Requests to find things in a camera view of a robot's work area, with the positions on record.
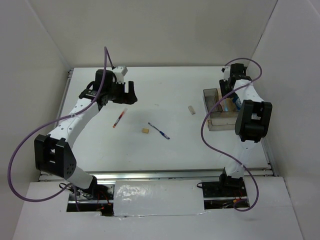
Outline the red pen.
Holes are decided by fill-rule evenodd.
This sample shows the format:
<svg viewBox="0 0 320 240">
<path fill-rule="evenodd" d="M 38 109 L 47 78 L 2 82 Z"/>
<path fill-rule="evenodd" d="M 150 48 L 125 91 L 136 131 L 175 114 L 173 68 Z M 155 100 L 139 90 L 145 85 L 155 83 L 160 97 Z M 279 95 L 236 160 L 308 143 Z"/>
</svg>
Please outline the red pen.
<svg viewBox="0 0 320 240">
<path fill-rule="evenodd" d="M 127 108 L 125 108 L 122 112 L 121 112 L 121 114 L 119 115 L 119 117 L 116 119 L 116 121 L 115 121 L 115 123 L 113 124 L 113 128 L 115 128 L 117 125 L 118 125 L 118 123 L 119 123 L 119 121 L 121 120 L 121 118 L 124 116 L 124 114 L 127 112 Z"/>
</svg>

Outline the blue white jar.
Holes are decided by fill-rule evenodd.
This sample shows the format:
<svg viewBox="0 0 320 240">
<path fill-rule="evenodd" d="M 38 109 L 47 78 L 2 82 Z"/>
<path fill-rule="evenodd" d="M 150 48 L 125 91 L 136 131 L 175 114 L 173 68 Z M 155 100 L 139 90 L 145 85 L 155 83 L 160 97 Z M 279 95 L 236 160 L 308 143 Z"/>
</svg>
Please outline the blue white jar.
<svg viewBox="0 0 320 240">
<path fill-rule="evenodd" d="M 232 99 L 232 102 L 234 103 L 236 109 L 239 111 L 242 107 L 242 102 L 241 102 L 240 98 L 238 96 L 236 96 Z"/>
</svg>

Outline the blue pen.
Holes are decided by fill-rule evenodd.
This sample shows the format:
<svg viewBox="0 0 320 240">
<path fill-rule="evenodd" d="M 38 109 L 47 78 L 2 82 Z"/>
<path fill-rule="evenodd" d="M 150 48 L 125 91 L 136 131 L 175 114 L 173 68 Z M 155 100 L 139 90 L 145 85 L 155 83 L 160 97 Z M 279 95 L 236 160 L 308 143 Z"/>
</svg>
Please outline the blue pen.
<svg viewBox="0 0 320 240">
<path fill-rule="evenodd" d="M 152 123 L 148 122 L 148 124 L 154 128 L 155 130 L 157 130 L 165 139 L 170 140 L 171 138 L 169 136 L 167 136 L 163 131 L 159 130 L 157 127 L 155 127 Z"/>
</svg>

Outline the blue glue stick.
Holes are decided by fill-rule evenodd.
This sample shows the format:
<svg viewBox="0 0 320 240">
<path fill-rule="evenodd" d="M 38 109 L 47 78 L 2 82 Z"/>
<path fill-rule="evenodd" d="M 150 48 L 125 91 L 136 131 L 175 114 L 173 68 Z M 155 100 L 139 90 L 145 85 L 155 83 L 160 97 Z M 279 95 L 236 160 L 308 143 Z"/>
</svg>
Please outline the blue glue stick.
<svg viewBox="0 0 320 240">
<path fill-rule="evenodd" d="M 229 104 L 228 104 L 228 100 L 227 100 L 227 99 L 225 99 L 225 100 L 223 101 L 223 107 L 224 107 L 224 111 L 225 111 L 225 112 L 228 112 L 228 111 L 229 111 Z"/>
</svg>

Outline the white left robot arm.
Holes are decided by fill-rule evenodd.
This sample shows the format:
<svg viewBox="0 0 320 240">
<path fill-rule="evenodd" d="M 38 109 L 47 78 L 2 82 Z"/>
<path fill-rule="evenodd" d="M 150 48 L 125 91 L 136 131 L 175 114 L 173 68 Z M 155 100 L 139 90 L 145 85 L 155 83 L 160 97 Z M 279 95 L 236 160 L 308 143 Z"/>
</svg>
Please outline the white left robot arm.
<svg viewBox="0 0 320 240">
<path fill-rule="evenodd" d="M 88 200 L 97 197 L 106 187 L 98 184 L 95 176 L 77 165 L 72 148 L 85 126 L 109 101 L 126 105 L 137 102 L 133 81 L 127 83 L 128 91 L 125 90 L 124 77 L 127 72 L 125 66 L 97 70 L 94 81 L 78 96 L 69 113 L 70 118 L 61 121 L 47 135 L 39 134 L 34 140 L 36 169 L 63 178 L 80 189 Z"/>
</svg>

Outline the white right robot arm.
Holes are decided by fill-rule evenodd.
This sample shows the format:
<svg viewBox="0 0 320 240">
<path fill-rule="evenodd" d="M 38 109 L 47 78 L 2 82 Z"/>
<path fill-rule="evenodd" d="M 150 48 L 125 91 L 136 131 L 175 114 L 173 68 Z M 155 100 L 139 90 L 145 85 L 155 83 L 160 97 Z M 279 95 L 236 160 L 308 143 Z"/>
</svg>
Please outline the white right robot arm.
<svg viewBox="0 0 320 240">
<path fill-rule="evenodd" d="M 235 121 L 238 142 L 234 158 L 219 177 L 218 190 L 223 196 L 230 196 L 243 185 L 245 165 L 252 149 L 267 135 L 273 106 L 264 101 L 255 90 L 247 67 L 242 63 L 231 64 L 227 68 L 228 79 L 219 81 L 221 96 L 235 100 L 239 112 Z"/>
</svg>

